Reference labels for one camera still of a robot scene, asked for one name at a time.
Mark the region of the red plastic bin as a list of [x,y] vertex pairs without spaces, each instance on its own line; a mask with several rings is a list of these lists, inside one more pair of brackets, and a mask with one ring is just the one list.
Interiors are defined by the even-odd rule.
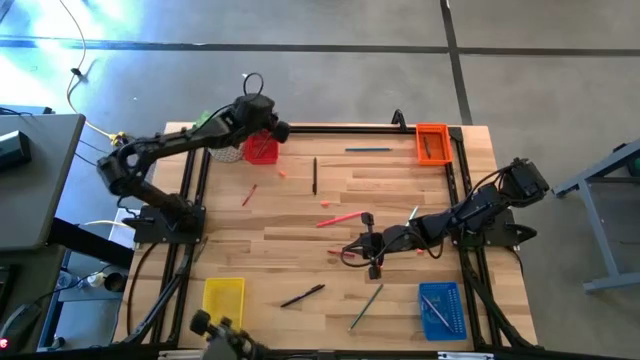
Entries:
[[244,144],[244,159],[253,165],[276,164],[279,156],[279,143],[268,131],[251,135]]

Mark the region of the grey desk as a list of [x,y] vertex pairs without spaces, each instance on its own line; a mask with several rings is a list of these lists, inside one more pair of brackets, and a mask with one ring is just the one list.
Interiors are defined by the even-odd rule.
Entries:
[[20,131],[31,161],[0,171],[0,251],[42,247],[85,124],[82,114],[0,116],[0,135]]

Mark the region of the black device on desk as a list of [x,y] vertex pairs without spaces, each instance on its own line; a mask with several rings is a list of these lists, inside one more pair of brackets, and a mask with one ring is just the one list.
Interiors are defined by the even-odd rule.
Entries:
[[0,135],[0,172],[29,163],[32,160],[30,139],[16,130]]

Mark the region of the purple pen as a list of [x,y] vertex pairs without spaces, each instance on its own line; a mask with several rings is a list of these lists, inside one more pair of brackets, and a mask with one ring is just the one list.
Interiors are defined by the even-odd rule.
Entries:
[[436,317],[442,322],[442,324],[451,332],[453,333],[454,330],[451,327],[451,325],[446,321],[446,319],[444,318],[444,316],[437,310],[437,308],[432,304],[432,302],[424,295],[421,295],[422,300],[424,301],[424,303],[427,305],[427,307],[429,309],[431,309],[433,311],[433,313],[436,315]]

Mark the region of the green pencil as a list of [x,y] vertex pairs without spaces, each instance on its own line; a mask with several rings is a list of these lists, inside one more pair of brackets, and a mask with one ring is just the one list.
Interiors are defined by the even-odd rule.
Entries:
[[348,332],[351,332],[356,325],[358,324],[358,322],[361,320],[361,318],[365,315],[365,313],[367,312],[367,310],[369,309],[369,307],[372,305],[372,303],[375,301],[375,299],[377,298],[377,296],[379,295],[379,293],[382,291],[382,289],[384,288],[384,284],[379,284],[379,286],[376,288],[376,290],[374,291],[374,293],[371,295],[371,297],[367,300],[366,304],[364,305],[364,307],[361,309],[361,311],[357,314],[357,316],[354,318],[354,320],[351,322],[351,324],[348,327]]

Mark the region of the blue plastic bin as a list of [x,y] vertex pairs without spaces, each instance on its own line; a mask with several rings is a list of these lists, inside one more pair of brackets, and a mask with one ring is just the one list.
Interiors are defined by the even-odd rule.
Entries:
[[[426,296],[451,325],[451,333],[427,307]],[[461,341],[467,339],[464,311],[456,282],[423,282],[418,287],[418,301],[423,333],[427,341]]]

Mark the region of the pink pencil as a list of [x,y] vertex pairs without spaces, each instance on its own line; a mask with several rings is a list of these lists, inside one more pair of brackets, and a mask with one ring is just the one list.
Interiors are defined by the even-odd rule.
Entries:
[[316,224],[317,228],[322,228],[322,227],[326,227],[326,226],[331,226],[334,224],[338,224],[347,220],[351,220],[353,218],[357,218],[360,217],[363,214],[363,212],[354,212],[354,213],[349,213],[349,214],[345,214],[345,215],[341,215],[341,216],[337,216],[334,217],[332,219],[329,220],[325,220],[322,222],[319,222]]

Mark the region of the yellow plastic bin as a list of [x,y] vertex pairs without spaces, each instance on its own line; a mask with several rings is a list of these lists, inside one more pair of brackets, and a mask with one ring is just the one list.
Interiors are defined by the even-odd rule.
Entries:
[[207,278],[203,290],[202,309],[214,323],[223,317],[231,320],[234,330],[242,328],[245,298],[244,278]]

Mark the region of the succulent in white patterned pot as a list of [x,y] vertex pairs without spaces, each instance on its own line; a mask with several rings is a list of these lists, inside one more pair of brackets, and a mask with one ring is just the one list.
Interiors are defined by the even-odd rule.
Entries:
[[[202,126],[210,115],[212,115],[212,112],[205,110],[195,121],[194,127],[199,128],[200,126]],[[243,159],[244,143],[241,143],[237,147],[229,146],[220,149],[208,148],[207,151],[209,152],[211,157],[218,162],[234,163]]]

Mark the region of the black computer mouse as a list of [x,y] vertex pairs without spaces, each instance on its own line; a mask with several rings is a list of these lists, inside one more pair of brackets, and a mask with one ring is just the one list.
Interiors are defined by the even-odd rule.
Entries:
[[35,303],[20,305],[0,328],[0,350],[17,352],[26,344],[41,308]]

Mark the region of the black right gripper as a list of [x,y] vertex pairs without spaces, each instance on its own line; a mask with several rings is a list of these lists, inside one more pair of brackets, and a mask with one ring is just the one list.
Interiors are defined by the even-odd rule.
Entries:
[[415,248],[415,232],[409,226],[394,225],[383,232],[374,232],[374,216],[371,213],[361,214],[361,221],[366,231],[360,237],[344,246],[342,251],[347,257],[358,255],[353,251],[360,248],[362,257],[368,261],[370,280],[380,279],[384,256],[388,253],[405,252]]

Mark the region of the black cup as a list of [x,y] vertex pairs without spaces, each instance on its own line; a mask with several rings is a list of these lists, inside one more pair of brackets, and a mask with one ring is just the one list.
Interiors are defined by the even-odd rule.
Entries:
[[104,288],[113,293],[123,293],[126,288],[127,276],[122,273],[113,272],[104,279]]

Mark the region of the orange plastic bin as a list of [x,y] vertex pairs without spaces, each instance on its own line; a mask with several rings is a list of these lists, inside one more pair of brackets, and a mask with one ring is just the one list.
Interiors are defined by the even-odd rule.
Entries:
[[[444,166],[452,162],[449,127],[446,124],[423,123],[415,126],[418,163],[422,166]],[[427,158],[423,136],[427,136],[431,159]]]

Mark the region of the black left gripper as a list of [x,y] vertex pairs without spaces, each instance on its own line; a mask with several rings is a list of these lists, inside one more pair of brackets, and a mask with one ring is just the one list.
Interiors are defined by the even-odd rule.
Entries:
[[239,140],[261,131],[267,131],[279,143],[285,143],[290,134],[290,125],[281,121],[274,111],[275,101],[260,94],[243,95],[232,104],[232,117]]

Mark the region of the silver metal bracket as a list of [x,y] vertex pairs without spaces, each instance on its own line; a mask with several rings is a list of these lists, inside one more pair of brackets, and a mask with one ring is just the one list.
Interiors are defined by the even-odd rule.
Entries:
[[202,350],[163,350],[158,353],[157,360],[201,360]]
[[495,360],[491,353],[480,352],[438,352],[438,360]]

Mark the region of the black aluminium table frame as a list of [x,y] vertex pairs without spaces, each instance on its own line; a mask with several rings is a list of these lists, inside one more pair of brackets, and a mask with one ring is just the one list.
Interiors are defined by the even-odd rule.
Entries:
[[[181,348],[204,341],[189,320],[202,307],[207,278],[244,278],[242,328],[276,349],[432,350],[421,326],[418,287],[423,282],[463,280],[459,254],[451,244],[432,253],[409,251],[386,257],[382,276],[345,266],[327,250],[339,250],[364,227],[360,217],[317,228],[337,216],[370,212],[383,230],[419,214],[447,209],[470,182],[494,170],[496,161],[484,126],[461,126],[468,164],[422,166],[415,138],[391,125],[305,125],[279,149],[274,165],[205,162],[196,157],[192,194],[206,208],[205,236],[189,275],[183,321],[167,311],[164,335]],[[388,147],[388,152],[346,152],[345,148]],[[313,159],[318,191],[312,192]],[[286,172],[285,178],[279,172]],[[251,187],[257,189],[241,206]],[[322,207],[321,201],[329,201]],[[315,285],[325,288],[288,307],[280,305]],[[384,288],[356,327],[348,327],[379,284]]]

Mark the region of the grey metal stand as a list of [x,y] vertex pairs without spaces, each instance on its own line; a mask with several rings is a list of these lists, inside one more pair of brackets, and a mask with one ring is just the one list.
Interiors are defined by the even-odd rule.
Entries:
[[576,191],[602,254],[607,275],[583,284],[584,291],[640,285],[640,271],[629,272],[616,257],[623,246],[640,245],[640,172],[616,176],[618,170],[640,160],[640,138],[623,143],[590,167],[552,188],[562,198]]

